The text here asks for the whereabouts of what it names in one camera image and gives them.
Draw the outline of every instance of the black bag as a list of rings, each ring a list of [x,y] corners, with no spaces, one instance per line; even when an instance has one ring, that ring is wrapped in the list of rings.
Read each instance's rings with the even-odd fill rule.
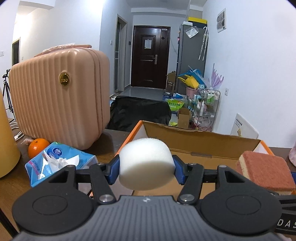
[[[117,96],[111,104],[111,118],[106,129],[131,132],[139,120],[168,125],[170,107],[165,101]]]

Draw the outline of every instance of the gray refrigerator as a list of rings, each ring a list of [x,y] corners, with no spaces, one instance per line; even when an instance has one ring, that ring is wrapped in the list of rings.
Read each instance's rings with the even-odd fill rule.
[[[180,28],[178,62],[176,71],[177,76],[189,71],[190,68],[188,66],[190,66],[192,69],[199,69],[202,76],[204,76],[207,52],[205,53],[204,60],[202,60],[204,50],[202,51],[200,60],[198,60],[198,57],[200,55],[200,49],[202,47],[202,39],[205,33],[205,29],[198,28],[199,32],[192,38],[189,38],[186,32],[190,28],[191,26],[188,25],[181,25]],[[186,85],[178,78],[176,80],[175,92],[186,95]]]

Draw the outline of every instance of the brown table surface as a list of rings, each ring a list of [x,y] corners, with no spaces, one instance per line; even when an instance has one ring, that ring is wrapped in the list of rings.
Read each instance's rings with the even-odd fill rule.
[[[97,156],[99,162],[108,163],[112,160],[118,149],[128,136],[128,132],[105,130],[100,138],[86,152]],[[6,176],[0,178],[0,207],[9,220],[16,227],[12,218],[11,209],[15,200],[30,189],[29,176],[25,170],[25,164],[29,161],[28,146],[21,144],[23,139],[19,140],[17,145],[21,151],[21,158],[15,168]],[[276,156],[283,157],[291,171],[296,171],[296,168],[290,163],[288,154],[290,148],[275,148],[271,147],[272,152]],[[0,224],[0,241],[9,241],[10,235]]]

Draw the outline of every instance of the dark brown door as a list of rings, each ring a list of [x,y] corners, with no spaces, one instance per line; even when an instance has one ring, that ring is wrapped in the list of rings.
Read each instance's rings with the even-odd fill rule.
[[[170,27],[135,26],[131,86],[165,89]]]

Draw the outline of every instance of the pink suitcase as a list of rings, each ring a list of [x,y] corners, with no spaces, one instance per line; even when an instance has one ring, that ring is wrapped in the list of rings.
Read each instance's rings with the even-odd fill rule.
[[[91,46],[49,49],[18,63],[9,84],[26,136],[84,150],[109,122],[109,59]]]

